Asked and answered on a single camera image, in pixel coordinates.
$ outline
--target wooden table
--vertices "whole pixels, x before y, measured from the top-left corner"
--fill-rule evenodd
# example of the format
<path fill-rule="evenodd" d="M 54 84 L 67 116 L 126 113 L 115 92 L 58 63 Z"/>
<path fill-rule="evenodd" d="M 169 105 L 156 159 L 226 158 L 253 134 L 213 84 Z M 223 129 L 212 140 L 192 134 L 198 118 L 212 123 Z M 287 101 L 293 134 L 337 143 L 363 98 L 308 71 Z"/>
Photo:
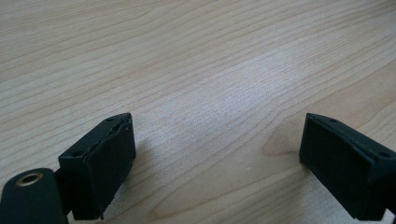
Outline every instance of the wooden table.
<path fill-rule="evenodd" d="M 0 55 L 1 189 L 133 114 L 99 223 L 358 223 L 299 163 L 305 113 L 396 149 L 392 0 L 5 0 Z"/>

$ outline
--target table top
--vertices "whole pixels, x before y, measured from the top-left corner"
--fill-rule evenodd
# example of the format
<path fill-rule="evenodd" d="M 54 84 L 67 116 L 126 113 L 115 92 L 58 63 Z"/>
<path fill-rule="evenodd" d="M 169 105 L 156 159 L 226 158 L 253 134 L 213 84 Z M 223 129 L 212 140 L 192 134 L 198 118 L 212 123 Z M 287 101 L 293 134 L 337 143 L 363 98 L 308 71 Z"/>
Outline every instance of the table top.
<path fill-rule="evenodd" d="M 358 223 L 299 163 L 304 118 L 396 149 L 395 24 L 395 1 L 2 1 L 1 189 L 131 112 L 132 171 L 71 223 Z"/>

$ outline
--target wood grain pattern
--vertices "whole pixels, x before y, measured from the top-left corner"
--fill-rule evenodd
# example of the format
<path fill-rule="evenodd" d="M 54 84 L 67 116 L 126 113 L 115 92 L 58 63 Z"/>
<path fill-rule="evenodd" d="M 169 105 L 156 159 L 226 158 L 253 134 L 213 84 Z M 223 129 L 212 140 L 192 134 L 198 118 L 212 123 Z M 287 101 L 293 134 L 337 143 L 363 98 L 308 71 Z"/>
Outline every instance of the wood grain pattern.
<path fill-rule="evenodd" d="M 304 114 L 395 149 L 395 24 L 391 0 L 1 1 L 0 186 L 130 111 L 132 172 L 72 223 L 358 223 L 299 163 Z"/>

